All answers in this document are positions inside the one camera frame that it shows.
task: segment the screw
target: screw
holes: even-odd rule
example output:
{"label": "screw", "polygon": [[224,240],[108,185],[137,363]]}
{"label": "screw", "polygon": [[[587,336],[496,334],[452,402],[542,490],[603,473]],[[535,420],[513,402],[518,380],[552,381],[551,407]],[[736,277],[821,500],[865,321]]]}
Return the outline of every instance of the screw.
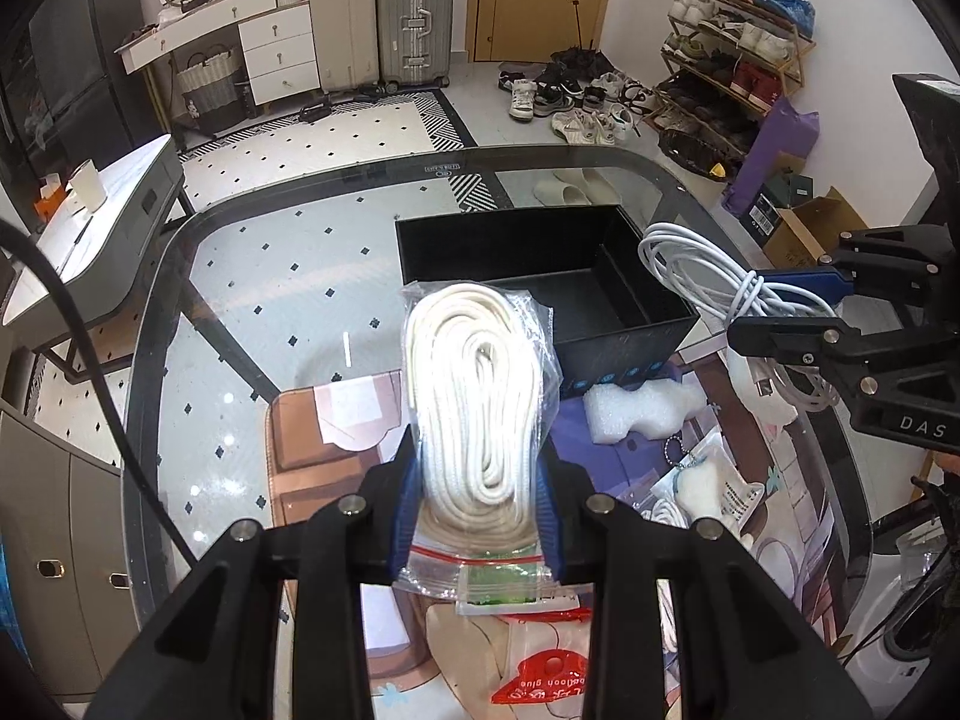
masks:
{"label": "screw", "polygon": [[616,501],[605,493],[594,493],[587,498],[587,508],[594,514],[609,514],[616,507]]}
{"label": "screw", "polygon": [[249,541],[260,530],[260,523],[256,519],[238,519],[230,525],[230,538],[234,541]]}
{"label": "screw", "polygon": [[717,520],[704,517],[697,520],[696,531],[700,538],[705,538],[707,541],[717,541],[717,538],[723,536],[724,528]]}
{"label": "screw", "polygon": [[340,510],[340,514],[347,514],[347,517],[354,517],[354,515],[360,514],[366,507],[367,501],[364,500],[361,495],[344,495],[343,498],[337,501],[337,509]]}

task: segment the beige suitcase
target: beige suitcase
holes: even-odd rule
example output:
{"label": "beige suitcase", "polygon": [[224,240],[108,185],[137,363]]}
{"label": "beige suitcase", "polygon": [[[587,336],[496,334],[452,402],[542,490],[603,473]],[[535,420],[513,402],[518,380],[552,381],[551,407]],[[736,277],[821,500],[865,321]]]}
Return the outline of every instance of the beige suitcase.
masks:
{"label": "beige suitcase", "polygon": [[376,83],[376,0],[310,0],[320,85],[325,92]]}

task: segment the door handle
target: door handle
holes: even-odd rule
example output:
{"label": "door handle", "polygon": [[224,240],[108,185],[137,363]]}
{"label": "door handle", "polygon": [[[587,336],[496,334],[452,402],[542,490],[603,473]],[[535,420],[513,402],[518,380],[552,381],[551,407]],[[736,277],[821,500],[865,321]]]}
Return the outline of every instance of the door handle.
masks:
{"label": "door handle", "polygon": [[416,12],[426,19],[426,29],[419,33],[419,36],[426,37],[433,31],[433,14],[426,8],[419,8]]}
{"label": "door handle", "polygon": [[59,560],[38,560],[37,571],[44,579],[62,579],[66,573],[64,564]]}

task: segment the white table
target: white table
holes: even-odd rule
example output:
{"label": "white table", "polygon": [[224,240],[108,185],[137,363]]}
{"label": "white table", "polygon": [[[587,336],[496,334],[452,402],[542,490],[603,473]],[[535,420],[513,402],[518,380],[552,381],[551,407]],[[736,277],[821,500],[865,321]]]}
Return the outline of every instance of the white table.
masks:
{"label": "white table", "polygon": [[[131,293],[144,255],[164,228],[179,199],[189,217],[184,169],[173,138],[162,135],[100,171],[107,200],[90,213],[70,191],[37,242],[77,303],[87,327],[117,313]],[[13,287],[3,326],[21,343],[43,354],[71,383],[83,381],[70,363],[52,351],[69,337],[64,318],[44,285],[24,269]],[[118,370],[130,361],[110,361]]]}

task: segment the black cable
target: black cable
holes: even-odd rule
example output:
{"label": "black cable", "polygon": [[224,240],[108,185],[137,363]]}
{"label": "black cable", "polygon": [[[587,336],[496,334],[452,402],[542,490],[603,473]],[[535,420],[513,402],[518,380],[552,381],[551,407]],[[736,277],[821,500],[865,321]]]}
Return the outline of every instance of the black cable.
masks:
{"label": "black cable", "polygon": [[920,591],[920,588],[923,587],[924,584],[926,584],[926,580],[930,578],[930,576],[936,570],[937,566],[940,565],[940,561],[944,558],[945,555],[947,555],[947,552],[949,552],[949,546],[944,547],[942,552],[940,552],[939,555],[937,556],[937,560],[934,560],[933,565],[931,565],[926,570],[926,573],[920,577],[920,581],[918,581],[918,583],[913,587],[913,589],[909,592],[904,593],[904,595],[901,595],[901,597],[899,597],[899,599],[894,604],[894,608],[890,610],[890,613],[887,614],[885,618],[880,620],[880,622],[878,622],[875,625],[874,630],[870,631],[865,637],[863,637],[862,640],[860,640],[860,642],[858,643],[858,645],[856,645],[856,647],[854,647],[853,650],[850,651],[850,654],[846,656],[846,658],[843,660],[843,664],[842,664],[843,668],[847,668],[847,665],[850,663],[850,661],[852,661],[853,658],[861,650],[865,650],[867,647],[880,641],[883,635],[880,634],[879,636],[877,636],[877,632],[880,631],[880,629],[883,628],[888,622],[890,622],[893,616],[904,607],[904,604],[906,603],[908,598],[913,597]]}
{"label": "black cable", "polygon": [[83,326],[83,319],[80,317],[80,311],[77,304],[73,302],[66,285],[56,273],[54,266],[43,256],[34,243],[22,232],[20,232],[11,223],[0,218],[0,248],[4,248],[14,257],[20,260],[24,266],[27,266],[40,279],[40,283],[45,286],[50,293],[51,300],[54,301],[56,309],[64,318],[70,335],[77,345],[77,351],[80,352],[80,360],[86,366],[90,374],[90,383],[93,384],[94,394],[100,402],[100,408],[103,409],[104,419],[107,420],[107,428],[116,442],[117,449],[120,451],[120,457],[123,459],[124,471],[128,471],[133,479],[136,488],[140,494],[147,499],[147,504],[154,512],[160,527],[174,542],[176,550],[186,560],[187,565],[193,567],[197,564],[197,558],[187,545],[186,539],[181,536],[181,532],[176,529],[170,515],[167,514],[160,498],[154,492],[147,477],[141,469],[136,455],[133,454],[130,442],[127,440],[127,434],[124,432],[123,423],[120,421],[120,415],[117,413],[116,406],[113,405],[113,398],[110,397],[110,390],[107,388],[107,379],[104,378],[104,372],[100,367],[100,360],[97,359],[97,352],[93,348],[93,341]]}

